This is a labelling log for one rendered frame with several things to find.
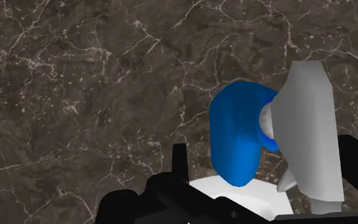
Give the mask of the blue and grey rounded object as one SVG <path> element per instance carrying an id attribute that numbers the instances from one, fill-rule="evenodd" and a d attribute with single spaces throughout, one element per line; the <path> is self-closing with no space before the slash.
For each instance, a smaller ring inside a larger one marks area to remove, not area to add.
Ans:
<path id="1" fill-rule="evenodd" d="M 344 201 L 332 84 L 318 61 L 292 62 L 284 86 L 236 81 L 209 108 L 210 158 L 229 184 L 248 184 L 261 149 L 279 151 L 288 166 L 278 192 L 298 187 L 314 214 L 337 213 Z"/>

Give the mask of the white round plate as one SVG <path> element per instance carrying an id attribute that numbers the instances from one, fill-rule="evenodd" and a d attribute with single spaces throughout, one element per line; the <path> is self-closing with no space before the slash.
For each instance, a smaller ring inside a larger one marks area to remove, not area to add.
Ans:
<path id="1" fill-rule="evenodd" d="M 221 176 L 209 176 L 190 181 L 189 184 L 209 197 L 227 197 L 268 221 L 277 215 L 294 214 L 287 194 L 278 192 L 277 186 L 252 179 L 242 187 L 231 186 Z"/>

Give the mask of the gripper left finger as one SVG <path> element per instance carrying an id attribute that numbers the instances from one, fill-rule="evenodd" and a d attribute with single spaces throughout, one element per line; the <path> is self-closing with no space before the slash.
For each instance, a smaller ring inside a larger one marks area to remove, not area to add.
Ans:
<path id="1" fill-rule="evenodd" d="M 268 224 L 268 220 L 226 198 L 213 199 L 189 185 L 186 144 L 172 147 L 172 170 L 151 176 L 142 194 L 109 192 L 95 224 Z"/>

